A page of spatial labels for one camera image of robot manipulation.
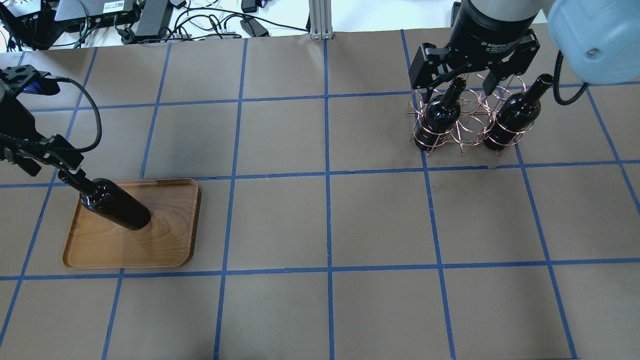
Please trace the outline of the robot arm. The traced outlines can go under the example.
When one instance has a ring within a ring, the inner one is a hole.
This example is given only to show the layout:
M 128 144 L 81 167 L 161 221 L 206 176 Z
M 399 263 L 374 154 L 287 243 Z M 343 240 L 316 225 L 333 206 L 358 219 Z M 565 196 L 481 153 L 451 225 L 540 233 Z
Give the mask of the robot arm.
M 408 70 L 411 88 L 429 101 L 439 85 L 487 71 L 482 88 L 492 95 L 500 82 L 528 70 L 540 48 L 531 29 L 540 12 L 559 53 L 554 78 L 564 61 L 582 92 L 638 77 L 637 0 L 463 0 L 448 43 L 419 45 Z

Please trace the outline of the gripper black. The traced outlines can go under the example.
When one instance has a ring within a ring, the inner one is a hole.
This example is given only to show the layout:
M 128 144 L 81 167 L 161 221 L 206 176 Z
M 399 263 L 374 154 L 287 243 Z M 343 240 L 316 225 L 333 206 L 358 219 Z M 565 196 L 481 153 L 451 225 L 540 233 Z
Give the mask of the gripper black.
M 491 96 L 501 81 L 523 75 L 540 48 L 531 25 L 541 9 L 539 0 L 463 0 L 448 43 L 420 44 L 410 64 L 410 85 L 422 91 L 422 111 L 435 89 L 457 76 L 487 71 L 483 92 Z
M 81 168 L 82 153 L 60 134 L 46 137 L 39 133 L 34 115 L 18 100 L 25 94 L 18 82 L 40 77 L 51 78 L 48 71 L 39 71 L 31 64 L 1 70 L 1 160 L 31 177 L 37 176 L 42 166 L 53 166 L 65 171 L 65 183 L 86 183 L 89 178 Z

